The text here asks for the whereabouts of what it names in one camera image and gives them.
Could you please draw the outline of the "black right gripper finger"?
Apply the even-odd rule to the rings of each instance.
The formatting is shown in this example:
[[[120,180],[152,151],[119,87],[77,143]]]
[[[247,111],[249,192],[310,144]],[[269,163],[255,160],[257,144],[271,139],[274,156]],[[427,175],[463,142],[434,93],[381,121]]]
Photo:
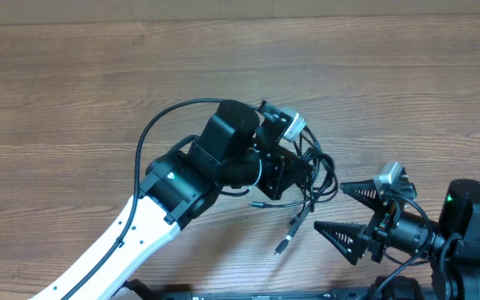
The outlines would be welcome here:
[[[383,200],[372,179],[358,182],[342,182],[340,190],[373,211],[383,205]]]
[[[315,221],[314,229],[326,238],[352,265],[366,251],[365,225],[345,222]]]

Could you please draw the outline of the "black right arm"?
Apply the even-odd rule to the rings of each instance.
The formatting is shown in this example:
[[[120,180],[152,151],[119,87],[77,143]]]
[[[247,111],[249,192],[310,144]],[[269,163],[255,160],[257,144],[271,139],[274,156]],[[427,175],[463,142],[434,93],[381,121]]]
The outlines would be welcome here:
[[[380,263],[389,248],[408,254],[405,262],[375,283],[364,299],[424,299],[419,283],[402,276],[405,268],[428,264],[432,298],[480,299],[480,182],[450,182],[439,219],[434,222],[418,205],[413,183],[384,184],[373,196],[373,181],[344,182],[343,193],[372,209],[367,225],[316,221],[314,228],[351,264],[366,253]]]

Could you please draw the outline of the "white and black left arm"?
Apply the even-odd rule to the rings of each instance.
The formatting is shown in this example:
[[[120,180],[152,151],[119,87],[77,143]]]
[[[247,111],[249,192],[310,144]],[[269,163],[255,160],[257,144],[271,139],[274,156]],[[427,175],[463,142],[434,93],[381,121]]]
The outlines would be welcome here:
[[[295,142],[307,122],[299,112],[213,99],[216,112],[199,135],[190,135],[142,172],[141,153],[152,126],[166,114],[201,99],[164,109],[144,128],[135,153],[133,195],[107,230],[37,299],[109,299],[158,249],[207,211],[225,187],[258,188],[279,199],[305,183],[313,167],[281,146]]]

